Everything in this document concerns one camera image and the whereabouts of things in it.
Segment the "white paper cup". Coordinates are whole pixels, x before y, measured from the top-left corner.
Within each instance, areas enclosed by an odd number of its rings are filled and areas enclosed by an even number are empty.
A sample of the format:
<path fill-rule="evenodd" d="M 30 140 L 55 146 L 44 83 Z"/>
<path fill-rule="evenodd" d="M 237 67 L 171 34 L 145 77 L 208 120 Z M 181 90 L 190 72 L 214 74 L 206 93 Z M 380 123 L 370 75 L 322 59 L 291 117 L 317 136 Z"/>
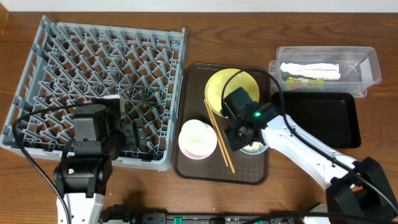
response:
<path fill-rule="evenodd" d="M 208 129 L 204 122 L 191 119 L 182 126 L 179 136 L 179 146 L 196 156 L 208 153 Z"/>

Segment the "green orange snack wrapper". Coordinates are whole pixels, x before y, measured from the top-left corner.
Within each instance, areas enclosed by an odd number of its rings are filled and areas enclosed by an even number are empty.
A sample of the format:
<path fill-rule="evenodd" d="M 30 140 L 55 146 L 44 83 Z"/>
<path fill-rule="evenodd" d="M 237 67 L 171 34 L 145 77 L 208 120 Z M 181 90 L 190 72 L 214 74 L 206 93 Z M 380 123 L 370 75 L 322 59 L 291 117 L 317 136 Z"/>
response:
<path fill-rule="evenodd" d="M 323 83 L 324 79 L 308 79 L 308 78 L 286 78 L 286 82 L 293 83 L 293 82 L 300 82 L 300 83 Z"/>

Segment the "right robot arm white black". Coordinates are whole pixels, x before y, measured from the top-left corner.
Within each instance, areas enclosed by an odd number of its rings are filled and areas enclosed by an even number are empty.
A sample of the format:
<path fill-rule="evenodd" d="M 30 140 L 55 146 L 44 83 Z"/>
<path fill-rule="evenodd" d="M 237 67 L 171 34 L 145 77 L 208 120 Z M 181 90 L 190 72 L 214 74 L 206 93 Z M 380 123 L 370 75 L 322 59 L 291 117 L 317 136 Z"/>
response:
<path fill-rule="evenodd" d="M 262 142 L 303 169 L 326 193 L 325 211 L 304 215 L 304 222 L 387 223 L 397 218 L 397 200 L 376 160 L 342 154 L 297 126 L 283 108 L 255 101 L 222 102 L 221 112 L 233 150 Z"/>

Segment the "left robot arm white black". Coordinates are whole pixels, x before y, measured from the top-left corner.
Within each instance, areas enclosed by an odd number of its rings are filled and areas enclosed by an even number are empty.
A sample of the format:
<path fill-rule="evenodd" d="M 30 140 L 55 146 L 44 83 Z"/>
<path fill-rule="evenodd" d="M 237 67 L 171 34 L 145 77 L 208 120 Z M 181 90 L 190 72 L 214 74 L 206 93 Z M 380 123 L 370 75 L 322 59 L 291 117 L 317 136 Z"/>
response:
<path fill-rule="evenodd" d="M 144 123 L 122 124 L 120 108 L 101 104 L 79 106 L 73 117 L 75 137 L 54 170 L 59 223 L 97 223 L 112 172 L 112 162 L 126 147 L 147 143 Z"/>

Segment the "light blue bowl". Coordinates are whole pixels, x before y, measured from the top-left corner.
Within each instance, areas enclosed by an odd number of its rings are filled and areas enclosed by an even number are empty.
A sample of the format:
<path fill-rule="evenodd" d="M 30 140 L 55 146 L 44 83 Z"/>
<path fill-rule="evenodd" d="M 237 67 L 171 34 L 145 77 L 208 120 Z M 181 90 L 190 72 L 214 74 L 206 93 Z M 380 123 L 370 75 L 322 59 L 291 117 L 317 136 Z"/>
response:
<path fill-rule="evenodd" d="M 263 153 L 268 147 L 269 146 L 267 144 L 263 144 L 261 142 L 252 142 L 251 144 L 241 148 L 240 151 L 246 154 L 256 155 Z"/>

